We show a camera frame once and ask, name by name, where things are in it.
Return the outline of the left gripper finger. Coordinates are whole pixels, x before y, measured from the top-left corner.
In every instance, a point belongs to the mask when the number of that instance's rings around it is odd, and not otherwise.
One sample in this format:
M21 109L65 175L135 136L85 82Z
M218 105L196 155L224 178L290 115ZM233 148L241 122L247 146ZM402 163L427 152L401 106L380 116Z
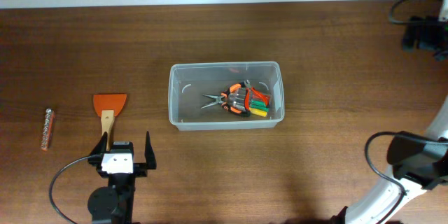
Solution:
M146 132L146 142L145 142L145 151L144 156L147 164L155 164L156 158L153 151L153 147L151 145L151 137L149 131Z
M90 152L90 155L99 155L105 153L107 146L108 146L108 133L104 132L98 144Z

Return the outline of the orange long nose pliers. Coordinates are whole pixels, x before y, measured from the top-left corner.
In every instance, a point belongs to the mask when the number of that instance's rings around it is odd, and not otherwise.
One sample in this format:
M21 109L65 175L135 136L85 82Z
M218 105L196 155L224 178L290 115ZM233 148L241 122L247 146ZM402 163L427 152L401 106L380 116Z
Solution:
M249 91L245 83L237 83L229 87L219 95L203 94L204 97L212 99L212 102L203 105L201 109L219 105L227 112L241 117L251 115L249 109Z

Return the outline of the clear screwdriver set case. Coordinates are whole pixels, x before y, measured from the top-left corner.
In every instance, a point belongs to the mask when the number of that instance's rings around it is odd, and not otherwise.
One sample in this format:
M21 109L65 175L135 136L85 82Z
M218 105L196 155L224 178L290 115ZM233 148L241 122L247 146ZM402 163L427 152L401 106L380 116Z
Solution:
M270 109L270 96L257 90L241 87L230 93L229 101L234 110L247 115L266 117Z

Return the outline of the small red cutting pliers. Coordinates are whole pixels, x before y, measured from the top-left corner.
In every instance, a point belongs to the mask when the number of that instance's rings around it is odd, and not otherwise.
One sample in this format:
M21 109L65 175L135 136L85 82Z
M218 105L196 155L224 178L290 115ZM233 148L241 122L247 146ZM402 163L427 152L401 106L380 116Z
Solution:
M250 84L249 80L244 81L244 86L246 88L245 107L268 112L270 108L270 96L256 90Z

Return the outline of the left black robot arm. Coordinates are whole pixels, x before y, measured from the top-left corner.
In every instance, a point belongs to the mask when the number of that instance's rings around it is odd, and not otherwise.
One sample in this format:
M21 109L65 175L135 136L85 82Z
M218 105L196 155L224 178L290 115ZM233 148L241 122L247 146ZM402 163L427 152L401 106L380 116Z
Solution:
M107 146L108 134L104 133L87 159L98 175L108 180L108 185L91 193L87 209L93 223L131 223L135 181L157 168L151 137L146 134L145 162L134 161L134 145L130 141L115 142L109 150Z

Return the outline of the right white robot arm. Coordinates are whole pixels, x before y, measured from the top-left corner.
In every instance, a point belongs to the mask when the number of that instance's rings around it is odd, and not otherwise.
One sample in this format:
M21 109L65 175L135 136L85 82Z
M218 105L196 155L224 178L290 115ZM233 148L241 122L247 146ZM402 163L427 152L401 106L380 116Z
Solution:
M434 50L437 60L447 59L447 17L412 16L402 39L404 49ZM372 163L370 144L379 137L393 137L388 147L386 171ZM345 206L330 223L388 222L406 203L433 190L447 186L447 96L423 136L406 131L378 132L364 147L365 159L380 177L370 192L357 203Z

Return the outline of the clear plastic container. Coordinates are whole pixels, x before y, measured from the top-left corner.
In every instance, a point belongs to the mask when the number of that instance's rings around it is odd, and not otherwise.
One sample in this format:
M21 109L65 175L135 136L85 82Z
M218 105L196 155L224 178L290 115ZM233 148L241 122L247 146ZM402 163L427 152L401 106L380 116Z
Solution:
M249 80L270 96L266 117L233 115L206 95L219 95L237 83ZM276 62L214 62L175 64L169 77L169 120L181 131L242 130L273 128L285 117L284 87Z

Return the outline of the orange socket bit holder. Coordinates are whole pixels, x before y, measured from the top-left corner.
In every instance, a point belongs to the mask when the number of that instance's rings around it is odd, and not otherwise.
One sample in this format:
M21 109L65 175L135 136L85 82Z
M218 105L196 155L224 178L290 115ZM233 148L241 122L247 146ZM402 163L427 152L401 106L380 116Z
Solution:
M43 132L41 137L41 150L47 151L50 147L50 142L53 135L53 125L55 122L55 111L51 108L45 110L45 119L43 125Z

